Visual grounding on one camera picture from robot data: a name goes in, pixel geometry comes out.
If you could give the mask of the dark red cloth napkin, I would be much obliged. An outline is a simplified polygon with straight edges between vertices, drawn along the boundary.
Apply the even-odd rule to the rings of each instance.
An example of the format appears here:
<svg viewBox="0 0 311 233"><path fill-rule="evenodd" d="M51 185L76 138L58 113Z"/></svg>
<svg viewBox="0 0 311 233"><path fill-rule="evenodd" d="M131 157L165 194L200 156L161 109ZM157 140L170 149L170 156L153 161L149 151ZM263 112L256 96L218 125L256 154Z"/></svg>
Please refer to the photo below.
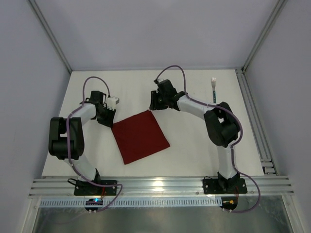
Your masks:
<svg viewBox="0 0 311 233"><path fill-rule="evenodd" d="M125 165L170 147L150 110L114 123L112 133Z"/></svg>

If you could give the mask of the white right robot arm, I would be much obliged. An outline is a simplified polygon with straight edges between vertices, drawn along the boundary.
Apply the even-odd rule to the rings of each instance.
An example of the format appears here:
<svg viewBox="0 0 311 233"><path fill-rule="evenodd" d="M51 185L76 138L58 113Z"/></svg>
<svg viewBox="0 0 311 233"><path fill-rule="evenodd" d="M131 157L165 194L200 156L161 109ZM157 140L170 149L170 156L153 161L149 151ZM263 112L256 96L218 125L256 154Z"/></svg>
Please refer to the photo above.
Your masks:
<svg viewBox="0 0 311 233"><path fill-rule="evenodd" d="M234 154L230 147L237 142L241 127L226 102L208 104L189 97L184 91L177 92L170 80L154 80L157 90L151 92L150 110L167 108L192 114L204 120L207 134L216 145L219 158L218 186L224 191L232 191L240 175L232 165Z"/></svg>

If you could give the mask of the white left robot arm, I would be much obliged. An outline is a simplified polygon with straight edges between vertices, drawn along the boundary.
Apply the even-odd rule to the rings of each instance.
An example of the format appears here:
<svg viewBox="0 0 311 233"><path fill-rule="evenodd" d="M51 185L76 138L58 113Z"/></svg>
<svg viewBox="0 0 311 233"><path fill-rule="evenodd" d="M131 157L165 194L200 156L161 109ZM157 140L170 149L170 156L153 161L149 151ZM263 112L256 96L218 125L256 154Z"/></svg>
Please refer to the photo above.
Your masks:
<svg viewBox="0 0 311 233"><path fill-rule="evenodd" d="M112 128L119 102L118 97L91 91L90 97L83 99L67 118L53 117L50 120L49 154L71 166L82 182L97 187L103 185L98 170L84 154L83 126L96 120L99 124Z"/></svg>

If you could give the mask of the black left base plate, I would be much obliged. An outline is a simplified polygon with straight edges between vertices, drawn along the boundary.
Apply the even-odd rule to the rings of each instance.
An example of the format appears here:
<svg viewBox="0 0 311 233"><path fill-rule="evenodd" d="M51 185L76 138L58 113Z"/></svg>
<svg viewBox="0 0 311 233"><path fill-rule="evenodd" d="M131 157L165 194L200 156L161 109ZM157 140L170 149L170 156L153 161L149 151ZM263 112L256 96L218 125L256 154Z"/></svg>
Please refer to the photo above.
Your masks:
<svg viewBox="0 0 311 233"><path fill-rule="evenodd" d="M74 195L75 196L115 196L117 194L117 187L113 186L117 184L116 180L101 180L99 187L92 185L86 181L75 181Z"/></svg>

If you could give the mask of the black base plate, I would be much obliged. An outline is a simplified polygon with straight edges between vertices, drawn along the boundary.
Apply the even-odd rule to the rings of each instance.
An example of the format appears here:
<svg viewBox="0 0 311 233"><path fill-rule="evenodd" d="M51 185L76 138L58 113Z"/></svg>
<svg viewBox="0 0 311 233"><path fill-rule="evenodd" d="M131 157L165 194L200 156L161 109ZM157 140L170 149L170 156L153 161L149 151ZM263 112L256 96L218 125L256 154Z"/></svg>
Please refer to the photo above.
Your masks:
<svg viewBox="0 0 311 233"><path fill-rule="evenodd" d="M117 184L116 180L101 180L99 187L92 185L86 181L75 181L74 195L75 196L115 196L117 194L117 187L113 186Z"/></svg>
<svg viewBox="0 0 311 233"><path fill-rule="evenodd" d="M247 194L248 190L246 187L245 179L239 179L237 184L233 185L232 188L224 190L218 182L218 179L203 179L203 191L204 194Z"/></svg>

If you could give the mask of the aluminium front rail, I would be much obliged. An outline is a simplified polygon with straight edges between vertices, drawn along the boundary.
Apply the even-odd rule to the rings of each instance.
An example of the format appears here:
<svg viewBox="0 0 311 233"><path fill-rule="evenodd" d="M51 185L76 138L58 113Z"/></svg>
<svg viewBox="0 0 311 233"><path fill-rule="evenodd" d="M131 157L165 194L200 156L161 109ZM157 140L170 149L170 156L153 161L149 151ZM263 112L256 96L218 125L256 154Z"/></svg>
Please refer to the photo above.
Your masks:
<svg viewBox="0 0 311 233"><path fill-rule="evenodd" d="M46 177L35 179L29 197L72 197L74 186L70 177ZM195 197L204 196L202 177L102 177L116 180L123 185L123 197ZM286 176L255 176L263 196L293 195L294 188Z"/></svg>

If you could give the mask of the aluminium rail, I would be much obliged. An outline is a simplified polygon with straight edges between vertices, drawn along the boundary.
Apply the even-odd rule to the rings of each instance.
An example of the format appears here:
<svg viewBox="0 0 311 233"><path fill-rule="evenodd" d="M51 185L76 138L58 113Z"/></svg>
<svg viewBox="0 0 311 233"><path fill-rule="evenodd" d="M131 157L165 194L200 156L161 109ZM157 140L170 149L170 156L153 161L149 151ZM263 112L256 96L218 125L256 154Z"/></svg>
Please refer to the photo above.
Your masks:
<svg viewBox="0 0 311 233"><path fill-rule="evenodd" d="M273 161L272 152L259 118L254 98L252 96L246 75L242 69L236 69L236 76L246 107L250 126L259 152L263 173L268 176L278 176L276 165Z"/></svg>
<svg viewBox="0 0 311 233"><path fill-rule="evenodd" d="M72 197L74 186L70 177L46 177L35 179L29 197ZM116 180L123 185L123 197L195 197L204 196L202 177L102 177ZM293 195L294 188L286 176L255 176L263 196Z"/></svg>

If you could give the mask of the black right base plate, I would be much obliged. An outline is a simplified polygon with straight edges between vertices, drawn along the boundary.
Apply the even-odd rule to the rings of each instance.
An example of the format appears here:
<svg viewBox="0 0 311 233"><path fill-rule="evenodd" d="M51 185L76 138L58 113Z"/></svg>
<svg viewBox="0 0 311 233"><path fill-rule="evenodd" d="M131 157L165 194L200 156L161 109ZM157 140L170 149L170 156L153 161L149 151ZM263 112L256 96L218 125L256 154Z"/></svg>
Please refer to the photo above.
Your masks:
<svg viewBox="0 0 311 233"><path fill-rule="evenodd" d="M237 184L233 185L232 188L224 190L218 182L218 179L203 179L203 191L204 194L247 194L248 190L246 187L245 179L239 179Z"/></svg>

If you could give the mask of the left corner frame post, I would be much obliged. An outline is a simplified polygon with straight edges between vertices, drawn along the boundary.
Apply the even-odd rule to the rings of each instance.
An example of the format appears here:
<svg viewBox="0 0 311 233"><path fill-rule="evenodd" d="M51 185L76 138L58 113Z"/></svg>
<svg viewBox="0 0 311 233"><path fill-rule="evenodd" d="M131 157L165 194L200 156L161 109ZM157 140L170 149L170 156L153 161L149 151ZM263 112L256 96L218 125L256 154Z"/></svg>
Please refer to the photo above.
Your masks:
<svg viewBox="0 0 311 233"><path fill-rule="evenodd" d="M43 12L41 11L38 3L35 0L27 0L27 3L29 4L30 8L32 9L34 15L38 19L41 27L43 28L45 34L47 35L49 41L51 42L53 48L55 49L55 52L57 53L59 59L63 63L63 65L66 67L69 74L72 73L71 65L69 64L65 54L63 53L55 35L53 34L47 20L45 19Z"/></svg>

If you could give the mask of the corner frame post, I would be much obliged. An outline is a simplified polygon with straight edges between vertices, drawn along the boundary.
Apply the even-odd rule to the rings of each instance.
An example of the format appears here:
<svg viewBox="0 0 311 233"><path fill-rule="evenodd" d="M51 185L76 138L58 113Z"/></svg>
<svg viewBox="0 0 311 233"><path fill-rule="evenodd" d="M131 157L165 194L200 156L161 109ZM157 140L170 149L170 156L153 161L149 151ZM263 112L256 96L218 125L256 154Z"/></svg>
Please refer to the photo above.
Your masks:
<svg viewBox="0 0 311 233"><path fill-rule="evenodd" d="M27 0L27 3L29 4L30 8L32 9L34 15L38 19L41 27L43 28L45 34L47 35L49 41L51 42L53 48L55 49L55 52L57 53L59 59L63 63L63 65L66 67L69 74L72 73L71 65L69 64L65 54L63 53L55 35L53 34L47 20L45 19L43 12L41 11L38 3L35 0Z"/></svg>
<svg viewBox="0 0 311 233"><path fill-rule="evenodd" d="M258 51L260 50L261 46L263 45L265 39L269 35L271 29L273 28L276 20L278 19L279 15L281 14L283 8L285 7L287 0L277 0L275 6L273 7L270 15L268 16L262 30L259 33L249 55L242 66L242 71L246 72L250 67L252 61L254 60L255 56L257 55Z"/></svg>

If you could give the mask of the aluminium right side rail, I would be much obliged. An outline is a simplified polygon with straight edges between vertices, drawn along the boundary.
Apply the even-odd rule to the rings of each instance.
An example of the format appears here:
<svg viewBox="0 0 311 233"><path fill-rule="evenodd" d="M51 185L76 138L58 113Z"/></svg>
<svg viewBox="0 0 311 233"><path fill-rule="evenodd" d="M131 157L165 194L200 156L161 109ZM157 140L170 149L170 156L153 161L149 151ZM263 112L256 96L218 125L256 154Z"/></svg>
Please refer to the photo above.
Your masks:
<svg viewBox="0 0 311 233"><path fill-rule="evenodd" d="M246 75L242 69L236 69L236 76L246 107L250 126L259 152L263 173L268 176L278 176L276 165L273 161L272 152L259 118L254 98L252 96Z"/></svg>

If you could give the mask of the right corner frame post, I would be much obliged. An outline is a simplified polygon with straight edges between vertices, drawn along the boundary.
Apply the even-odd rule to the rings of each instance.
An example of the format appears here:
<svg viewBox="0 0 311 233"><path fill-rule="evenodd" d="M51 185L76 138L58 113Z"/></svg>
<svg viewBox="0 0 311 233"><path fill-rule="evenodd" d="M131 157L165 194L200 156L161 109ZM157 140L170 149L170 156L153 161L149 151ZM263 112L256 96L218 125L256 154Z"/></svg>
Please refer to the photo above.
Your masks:
<svg viewBox="0 0 311 233"><path fill-rule="evenodd" d="M283 8L285 7L287 0L277 0L275 6L273 7L270 15L268 16L262 30L259 33L249 55L242 66L242 71L246 72L250 67L252 61L254 60L255 56L257 55L258 51L260 50L261 46L263 45L265 39L269 35L271 29L273 28L276 20L278 19L279 15L281 14Z"/></svg>

